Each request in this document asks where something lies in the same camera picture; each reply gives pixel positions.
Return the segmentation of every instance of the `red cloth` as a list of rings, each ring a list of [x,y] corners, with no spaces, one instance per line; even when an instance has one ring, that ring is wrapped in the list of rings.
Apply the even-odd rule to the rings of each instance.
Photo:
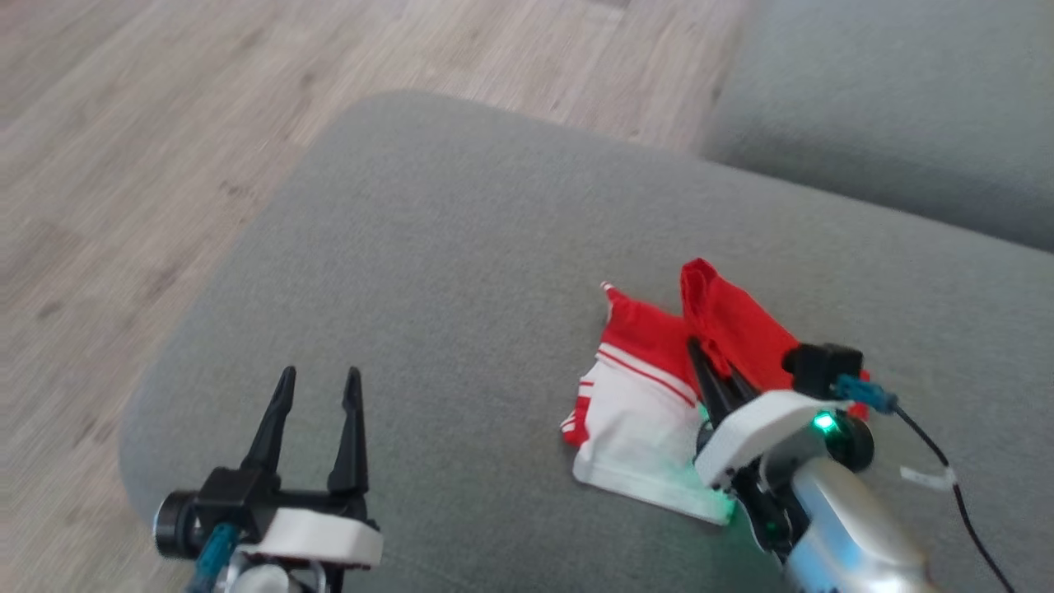
[[[681,304],[688,332],[719,375],[730,377],[730,363],[760,392],[790,389],[794,377],[783,371],[783,355],[798,341],[708,261],[695,259],[681,269]]]
[[[605,281],[601,286],[607,293],[610,308],[607,327],[600,337],[601,343],[616,347],[631,358],[661,370],[691,387],[696,392],[695,397],[691,393],[685,393],[686,390],[682,386],[667,386],[689,406],[695,406],[695,400],[699,399],[699,387],[695,386],[696,381],[692,379],[695,370],[686,349],[690,334],[684,320],[650,303],[630,299],[610,282]],[[611,362],[626,367],[626,362],[621,361],[618,356],[601,354]],[[635,371],[648,376],[647,371]],[[648,378],[666,384],[678,383],[650,376]]]

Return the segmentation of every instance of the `gray fabric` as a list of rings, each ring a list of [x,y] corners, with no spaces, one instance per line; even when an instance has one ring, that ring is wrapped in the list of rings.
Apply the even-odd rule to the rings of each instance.
[[[861,348],[946,447],[1022,590],[1047,561],[1054,256],[722,165],[412,93],[352,107],[239,239],[128,408],[121,470],[150,518],[245,454],[299,370],[280,472],[321,488],[347,367],[364,375],[384,567],[355,591],[770,591],[721,532],[582,487],[560,438],[606,308],[671,312],[710,259],[802,339]],[[993,586],[932,456],[876,422],[868,481],[950,590]]]
[[[766,0],[703,154],[1054,251],[1054,2]]]

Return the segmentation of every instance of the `white plastic part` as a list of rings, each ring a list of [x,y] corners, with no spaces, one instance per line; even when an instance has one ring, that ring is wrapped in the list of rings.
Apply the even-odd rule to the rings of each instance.
[[[278,509],[264,539],[239,546],[245,554],[318,560],[337,565],[380,564],[385,538],[370,526],[306,509]]]
[[[301,593],[296,579],[289,576],[286,569],[276,565],[260,565],[241,573],[230,593]]]
[[[729,469],[738,471],[807,426],[821,410],[841,408],[779,390],[765,392],[728,415],[696,458],[696,473],[707,486],[727,488]]]
[[[956,483],[955,472],[951,468],[944,468],[944,475],[942,476],[933,476],[901,466],[900,477],[909,482],[915,482],[938,492],[952,492],[952,488]]]

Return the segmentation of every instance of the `wooden floor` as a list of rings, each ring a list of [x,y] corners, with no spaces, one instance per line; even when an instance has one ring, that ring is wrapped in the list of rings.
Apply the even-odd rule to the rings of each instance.
[[[239,229],[362,97],[424,88],[696,150],[745,2],[0,3],[3,574],[178,589],[126,507],[121,408]]]

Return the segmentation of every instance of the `black cable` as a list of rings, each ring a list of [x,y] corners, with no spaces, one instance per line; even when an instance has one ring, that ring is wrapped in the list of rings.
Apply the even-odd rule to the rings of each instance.
[[[944,455],[944,452],[940,451],[940,448],[937,447],[937,443],[933,442],[933,439],[930,438],[930,435],[928,435],[925,431],[922,430],[921,427],[919,427],[914,420],[912,420],[912,417],[907,416],[907,413],[904,412],[899,404],[894,403],[892,408],[893,412],[895,412],[897,416],[899,416],[900,419],[904,421],[905,424],[911,427],[912,431],[915,431],[915,434],[918,435],[919,438],[921,438],[925,442],[925,444],[930,447],[931,450],[933,450],[933,452],[937,455],[937,459],[940,460],[941,464],[944,466],[944,468],[951,468],[951,464],[948,462],[948,457]],[[995,559],[993,559],[992,555],[989,554],[988,550],[984,548],[984,545],[981,543],[981,538],[977,535],[977,532],[974,531],[974,525],[970,521],[970,514],[967,513],[967,503],[962,499],[962,491],[959,489],[958,482],[952,485],[952,494],[955,495],[955,503],[959,508],[959,516],[962,517],[962,525],[967,527],[967,533],[970,534],[970,539],[974,541],[974,546],[977,547],[977,551],[980,552],[981,556],[984,557],[984,561],[988,562],[989,568],[992,569],[993,573],[995,573],[995,576],[996,578],[999,579],[999,582],[1002,585],[1002,588],[1009,591],[1010,593],[1014,593],[1014,586],[1012,586],[1010,581],[1007,580],[1006,575],[1002,574],[1002,570],[999,569],[999,566],[995,564]]]

